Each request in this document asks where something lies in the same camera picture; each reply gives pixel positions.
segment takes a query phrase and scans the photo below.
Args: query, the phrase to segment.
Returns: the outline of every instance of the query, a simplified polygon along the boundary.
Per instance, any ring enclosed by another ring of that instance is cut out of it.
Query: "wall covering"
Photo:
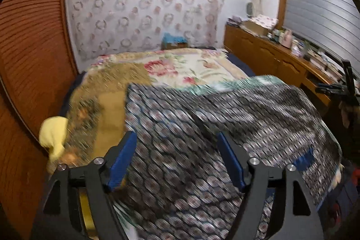
[[[66,0],[82,60],[160,49],[165,32],[212,46],[224,0]]]

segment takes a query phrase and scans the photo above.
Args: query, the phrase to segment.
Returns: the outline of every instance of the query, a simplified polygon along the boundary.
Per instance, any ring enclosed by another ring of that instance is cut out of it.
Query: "gray blind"
[[[287,0],[283,26],[360,73],[360,14],[352,0]]]

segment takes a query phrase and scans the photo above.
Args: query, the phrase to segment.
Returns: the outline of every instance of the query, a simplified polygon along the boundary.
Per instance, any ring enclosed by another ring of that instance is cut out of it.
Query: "bolt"
[[[249,160],[250,164],[252,165],[258,165],[260,163],[259,159],[258,158],[251,158]]]
[[[66,167],[67,167],[66,164],[60,164],[60,165],[58,166],[58,170],[59,170],[59,171],[64,171],[64,170],[66,169]]]
[[[294,172],[296,170],[296,167],[293,164],[287,165],[286,168],[291,172]]]
[[[104,158],[97,157],[97,158],[94,159],[94,164],[95,165],[101,165],[102,163],[104,163]]]

